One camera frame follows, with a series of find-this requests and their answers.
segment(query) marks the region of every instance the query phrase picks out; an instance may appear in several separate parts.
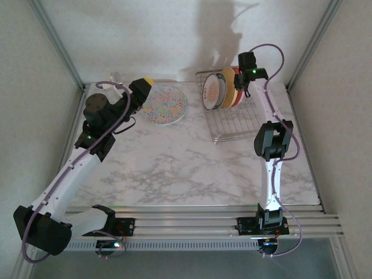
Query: orange plate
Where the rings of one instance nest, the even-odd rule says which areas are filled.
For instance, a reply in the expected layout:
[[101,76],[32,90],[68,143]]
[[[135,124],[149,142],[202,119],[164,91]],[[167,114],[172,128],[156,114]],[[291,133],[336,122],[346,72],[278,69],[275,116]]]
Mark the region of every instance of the orange plate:
[[235,71],[227,67],[222,70],[222,74],[226,78],[226,98],[225,101],[223,101],[221,107],[222,108],[230,108],[238,96],[238,91],[235,90],[234,87],[234,77],[235,77]]
[[[239,68],[238,67],[232,67],[232,69],[234,70],[235,74],[239,74]],[[241,103],[241,101],[243,101],[244,97],[245,97],[244,91],[238,91],[237,99],[235,100],[235,102],[233,103],[233,105],[231,107],[233,108],[233,107],[239,105]]]

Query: marble tabletop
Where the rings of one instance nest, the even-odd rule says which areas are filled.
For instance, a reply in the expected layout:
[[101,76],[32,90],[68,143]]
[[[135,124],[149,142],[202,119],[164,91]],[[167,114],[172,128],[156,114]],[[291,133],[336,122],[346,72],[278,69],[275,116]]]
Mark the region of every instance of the marble tabletop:
[[[261,166],[253,150],[254,138],[213,144],[196,83],[157,85],[185,94],[185,116],[172,125],[157,126],[137,113],[137,124],[115,136],[113,148],[71,206],[257,204]],[[269,87],[284,117],[293,120],[283,83]],[[96,92],[100,90],[90,86],[88,94]],[[295,151],[292,142],[287,155]],[[283,164],[281,198],[284,204],[319,204],[303,151],[296,160]]]

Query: metal bracket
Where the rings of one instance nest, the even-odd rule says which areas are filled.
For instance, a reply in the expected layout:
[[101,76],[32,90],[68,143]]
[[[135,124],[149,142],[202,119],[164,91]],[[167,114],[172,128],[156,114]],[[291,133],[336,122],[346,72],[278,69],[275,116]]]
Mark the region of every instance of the metal bracket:
[[281,225],[276,228],[260,228],[255,217],[239,217],[235,229],[239,235],[288,235],[289,228],[287,218],[283,217]]
[[[111,231],[108,231],[109,234],[114,235],[115,237],[132,237],[134,233],[135,218],[115,218],[113,222]],[[97,237],[104,236],[99,233],[88,232],[83,235],[84,237]]]

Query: colorful plate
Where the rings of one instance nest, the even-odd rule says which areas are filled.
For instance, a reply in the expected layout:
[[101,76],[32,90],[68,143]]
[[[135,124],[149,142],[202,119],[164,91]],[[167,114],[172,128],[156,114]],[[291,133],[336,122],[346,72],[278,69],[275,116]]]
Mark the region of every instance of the colorful plate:
[[219,97],[219,78],[215,74],[210,74],[203,86],[203,106],[206,110],[211,110],[216,106]]
[[222,74],[226,78],[226,98],[225,101],[223,101],[221,107],[222,108],[230,108],[238,96],[238,91],[235,90],[234,87],[234,77],[235,77],[235,71],[228,67],[222,70]]
[[225,76],[221,73],[217,73],[216,76],[219,78],[219,97],[217,103],[213,109],[218,109],[226,97],[226,79]]
[[158,125],[169,125],[185,115],[187,99],[185,95],[167,86],[153,87],[140,113],[148,121]]
[[[232,69],[235,71],[235,74],[239,74],[239,68],[238,67],[232,67]],[[243,101],[244,97],[245,97],[244,91],[238,91],[237,99],[235,100],[235,102],[233,103],[233,105],[231,107],[233,108],[233,107],[239,105],[241,103],[241,101]]]

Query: wire rack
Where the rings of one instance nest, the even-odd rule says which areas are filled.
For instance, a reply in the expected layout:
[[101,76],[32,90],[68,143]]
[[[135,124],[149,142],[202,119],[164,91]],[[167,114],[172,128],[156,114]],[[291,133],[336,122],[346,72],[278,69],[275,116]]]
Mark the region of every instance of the wire rack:
[[[202,94],[207,76],[220,71],[222,69],[199,71],[195,74],[200,94]],[[254,137],[261,127],[255,111],[257,110],[252,98],[244,98],[234,108],[205,110],[205,117],[213,143]]]

